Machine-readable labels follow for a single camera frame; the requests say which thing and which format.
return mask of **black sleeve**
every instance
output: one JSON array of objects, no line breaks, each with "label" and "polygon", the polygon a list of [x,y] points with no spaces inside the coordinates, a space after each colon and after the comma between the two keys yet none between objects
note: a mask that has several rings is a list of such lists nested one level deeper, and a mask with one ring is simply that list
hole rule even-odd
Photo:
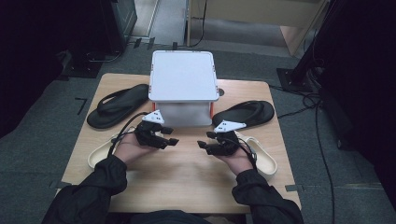
[{"label": "black sleeve", "polygon": [[110,156],[78,186],[59,191],[42,223],[105,223],[110,198],[126,189],[126,165]]},{"label": "black sleeve", "polygon": [[254,223],[304,223],[297,204],[283,199],[256,171],[240,173],[236,182],[233,197],[238,203],[250,206]]}]

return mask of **white box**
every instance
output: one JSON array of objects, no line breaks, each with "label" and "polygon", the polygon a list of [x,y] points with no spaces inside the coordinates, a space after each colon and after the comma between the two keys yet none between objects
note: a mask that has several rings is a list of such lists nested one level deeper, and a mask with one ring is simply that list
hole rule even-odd
[{"label": "white box", "polygon": [[165,127],[212,124],[219,88],[213,55],[207,51],[153,52],[148,98],[159,109]]}]

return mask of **cable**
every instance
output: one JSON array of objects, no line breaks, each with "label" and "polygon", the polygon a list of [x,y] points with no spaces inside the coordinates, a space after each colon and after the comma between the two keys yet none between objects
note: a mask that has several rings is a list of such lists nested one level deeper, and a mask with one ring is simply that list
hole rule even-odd
[{"label": "cable", "polygon": [[119,52],[119,54],[116,57],[114,57],[110,60],[88,60],[88,62],[90,62],[90,63],[111,63],[113,61],[116,61],[120,56],[121,56],[121,52]]},{"label": "cable", "polygon": [[241,141],[243,141],[244,143],[245,143],[245,145],[247,145],[247,147],[248,147],[248,149],[249,149],[249,151],[250,152],[248,152],[244,147],[242,147],[242,145],[240,144],[240,143],[235,143],[235,141],[233,141],[233,140],[231,140],[231,139],[228,139],[228,138],[217,138],[217,140],[218,141],[226,141],[226,142],[229,142],[229,143],[232,143],[232,144],[234,144],[234,145],[237,145],[237,146],[239,146],[240,148],[242,148],[242,150],[244,150],[245,151],[245,153],[247,154],[247,158],[248,158],[248,160],[250,161],[250,163],[251,163],[251,165],[253,166],[253,169],[257,172],[257,165],[256,165],[256,154],[254,153],[252,153],[252,150],[251,150],[251,147],[250,147],[250,145],[248,145],[248,143],[247,142],[245,142],[243,139],[241,139],[241,138],[238,138],[239,140],[241,140]]},{"label": "cable", "polygon": [[126,134],[126,133],[124,133],[124,131],[125,131],[125,129],[128,127],[128,125],[129,125],[132,121],[134,121],[134,119],[136,119],[137,117],[139,117],[139,116],[141,116],[141,115],[147,115],[147,114],[148,114],[148,112],[141,112],[141,113],[138,113],[138,114],[136,114],[135,116],[133,116],[131,119],[129,119],[128,122],[126,122],[126,124],[123,126],[123,128],[121,129],[121,131],[119,132],[119,134],[117,135],[117,137],[115,138],[115,140],[112,141],[112,142],[113,142],[113,145],[111,145],[110,149],[108,150],[108,154],[107,154],[108,157],[111,156],[111,155],[113,155],[114,147],[115,147],[116,144],[120,141],[121,137],[122,137],[123,135]]},{"label": "cable", "polygon": [[[277,86],[272,86],[269,85],[270,88],[273,88],[275,90],[279,90],[279,91],[284,91],[281,87],[277,87]],[[321,140],[320,140],[320,134],[319,134],[319,128],[318,128],[318,108],[319,106],[322,104],[322,100],[319,99],[317,102],[315,102],[311,97],[319,97],[319,95],[317,93],[309,93],[309,94],[303,94],[301,92],[297,92],[297,91],[285,91],[285,92],[289,92],[292,94],[296,94],[296,95],[302,95],[303,98],[303,104],[305,106],[305,108],[300,109],[298,111],[295,112],[291,112],[289,114],[285,114],[282,116],[278,116],[279,119],[286,117],[286,116],[292,116],[298,113],[301,113],[307,109],[312,109],[315,108],[315,127],[316,127],[316,132],[317,132],[317,139],[318,139],[318,145],[319,145],[319,149],[320,149],[320,155],[321,158],[323,159],[323,164],[325,166],[326,169],[326,174],[327,177],[329,178],[329,184],[330,184],[330,191],[331,191],[331,197],[332,197],[332,224],[335,223],[335,199],[334,199],[334,186],[333,186],[333,182],[332,182],[332,175],[330,174],[330,170],[329,170],[329,165],[327,164],[326,158],[324,156],[324,152],[323,152],[323,146],[321,144]],[[306,103],[306,99],[309,99],[311,101],[311,103],[313,103],[312,105],[308,105]]]},{"label": "cable", "polygon": [[320,104],[317,104],[316,106],[316,111],[315,111],[315,126],[317,129],[317,138],[318,138],[318,144],[319,144],[319,149],[320,149],[320,154],[323,159],[324,166],[326,168],[326,173],[327,177],[329,178],[329,183],[330,183],[330,192],[332,195],[332,224],[335,223],[335,199],[334,199],[334,186],[332,184],[332,176],[330,174],[329,166],[326,162],[326,158],[324,157],[324,152],[323,152],[323,147],[321,145],[320,141],[320,135],[319,135],[319,127],[318,127],[318,108]]},{"label": "cable", "polygon": [[319,90],[321,89],[320,83],[318,83],[318,77],[322,74],[323,71],[319,71],[318,67],[311,67],[306,71],[309,79],[315,85],[315,87]]},{"label": "cable", "polygon": [[[273,86],[273,85],[269,85],[269,87],[272,88],[272,89],[278,90],[278,91],[285,91],[285,90],[283,90],[281,87],[277,87],[277,86]],[[288,93],[291,93],[291,94],[295,94],[295,95],[303,96],[303,105],[304,105],[304,108],[299,109],[299,110],[294,111],[294,112],[290,112],[290,113],[284,114],[284,115],[280,115],[280,116],[277,117],[278,119],[282,119],[282,118],[287,117],[287,116],[293,116],[293,115],[302,113],[302,112],[304,112],[305,110],[313,109],[313,108],[315,108],[315,107],[318,105],[318,101],[316,102],[316,101],[313,99],[313,97],[314,97],[314,98],[319,97],[319,95],[318,95],[317,93],[308,93],[308,94],[304,94],[304,93],[299,92],[299,91],[285,91],[285,92],[288,92]]]},{"label": "cable", "polygon": [[201,43],[202,39],[204,38],[204,35],[205,35],[206,5],[207,5],[207,0],[205,0],[204,17],[202,18],[202,34],[201,34],[201,38],[199,39],[199,41],[196,44],[191,45],[192,47],[196,47],[197,45],[199,45],[199,43]]}]

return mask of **white sandal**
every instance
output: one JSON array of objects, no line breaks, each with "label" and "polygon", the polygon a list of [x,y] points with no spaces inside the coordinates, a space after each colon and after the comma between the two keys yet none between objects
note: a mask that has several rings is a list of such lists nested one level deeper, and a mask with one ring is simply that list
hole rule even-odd
[{"label": "white sandal", "polygon": [[[134,130],[134,127],[131,127],[126,131],[126,133],[131,132]],[[110,147],[113,145],[113,142],[111,140],[116,139],[119,133],[114,133],[111,135],[110,139],[103,143],[101,146],[97,147],[93,152],[91,152],[90,156],[88,157],[88,165],[94,169],[96,163],[99,161],[104,160],[107,158],[108,151],[110,150]]]},{"label": "white sandal", "polygon": [[257,154],[257,171],[262,175],[267,181],[270,180],[277,171],[277,163],[264,149],[262,144],[254,137],[244,136],[239,132],[235,132],[236,136],[242,141],[246,142]]}]

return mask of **robotic glove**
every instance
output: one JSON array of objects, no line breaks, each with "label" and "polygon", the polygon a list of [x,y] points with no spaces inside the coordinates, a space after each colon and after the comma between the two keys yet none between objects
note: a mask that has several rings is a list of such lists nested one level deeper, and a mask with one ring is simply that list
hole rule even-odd
[{"label": "robotic glove", "polygon": [[232,156],[240,148],[238,137],[234,131],[227,133],[207,132],[206,136],[218,141],[217,144],[207,144],[206,142],[198,141],[198,146],[205,149],[207,155]]},{"label": "robotic glove", "polygon": [[178,142],[176,138],[165,139],[157,136],[155,133],[161,132],[164,134],[171,134],[173,129],[165,128],[159,123],[144,121],[140,122],[134,134],[140,146],[149,146],[164,149],[167,146],[175,146]]}]

